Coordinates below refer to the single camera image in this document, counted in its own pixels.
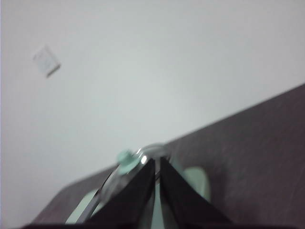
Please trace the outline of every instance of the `table surface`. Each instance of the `table surface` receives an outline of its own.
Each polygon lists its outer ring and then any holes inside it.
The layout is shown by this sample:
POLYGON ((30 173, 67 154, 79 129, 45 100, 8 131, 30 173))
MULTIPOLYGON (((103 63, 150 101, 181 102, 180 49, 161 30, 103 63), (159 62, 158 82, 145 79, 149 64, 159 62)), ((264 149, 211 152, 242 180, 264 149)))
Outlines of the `table surface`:
MULTIPOLYGON (((234 222, 305 228, 305 84, 167 147, 206 170, 212 203, 234 222)), ((65 187, 34 222, 65 222, 112 170, 65 187)))

